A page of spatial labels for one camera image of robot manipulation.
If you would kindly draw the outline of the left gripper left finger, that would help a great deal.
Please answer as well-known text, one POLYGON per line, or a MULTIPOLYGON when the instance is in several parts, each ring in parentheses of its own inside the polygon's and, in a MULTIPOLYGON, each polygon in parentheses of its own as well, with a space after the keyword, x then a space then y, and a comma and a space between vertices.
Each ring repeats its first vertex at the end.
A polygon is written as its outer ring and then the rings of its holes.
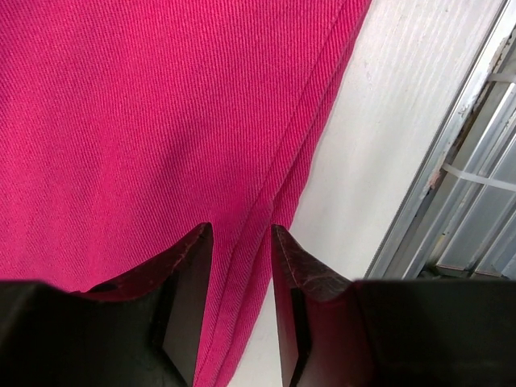
POLYGON ((210 278, 213 230, 86 292, 1 284, 4 386, 191 386, 210 278))

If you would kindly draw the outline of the pink trousers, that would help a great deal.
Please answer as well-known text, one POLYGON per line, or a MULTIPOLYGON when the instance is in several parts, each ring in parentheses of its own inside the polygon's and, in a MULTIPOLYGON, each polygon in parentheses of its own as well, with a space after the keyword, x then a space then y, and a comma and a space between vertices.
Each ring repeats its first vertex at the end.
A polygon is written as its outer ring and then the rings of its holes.
POLYGON ((2 278, 87 289, 209 222, 194 383, 227 385, 368 8, 2 2, 2 278))

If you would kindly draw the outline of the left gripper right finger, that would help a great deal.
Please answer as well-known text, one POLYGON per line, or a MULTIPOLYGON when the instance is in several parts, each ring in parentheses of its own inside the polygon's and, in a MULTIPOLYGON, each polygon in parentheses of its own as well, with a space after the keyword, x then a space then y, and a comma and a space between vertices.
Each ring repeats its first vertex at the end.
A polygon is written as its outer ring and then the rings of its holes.
POLYGON ((283 385, 514 385, 513 281, 349 281, 271 241, 283 385))

